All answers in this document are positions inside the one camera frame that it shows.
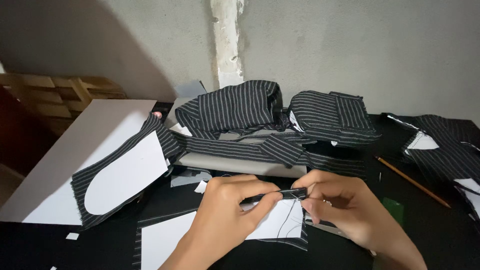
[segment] table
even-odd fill
[[[389,160],[408,139],[409,132],[378,115],[371,115],[382,138],[362,151],[338,149],[328,143],[306,145],[309,151],[365,161],[366,183],[374,194],[404,205],[404,230],[422,253],[430,269],[480,269],[480,234],[468,216],[469,208],[457,191],[425,181],[416,166],[400,166]],[[400,170],[446,200],[447,209],[421,190],[376,161],[383,155]],[[221,176],[225,172],[214,172]],[[260,177],[288,186],[295,179]],[[169,179],[158,179],[144,198],[126,205],[78,240],[65,240],[78,225],[0,222],[0,268],[3,269],[131,269],[136,221],[142,209],[161,207],[170,194]],[[368,252],[342,237],[307,226],[308,252],[294,247],[245,241],[212,269],[371,269]]]

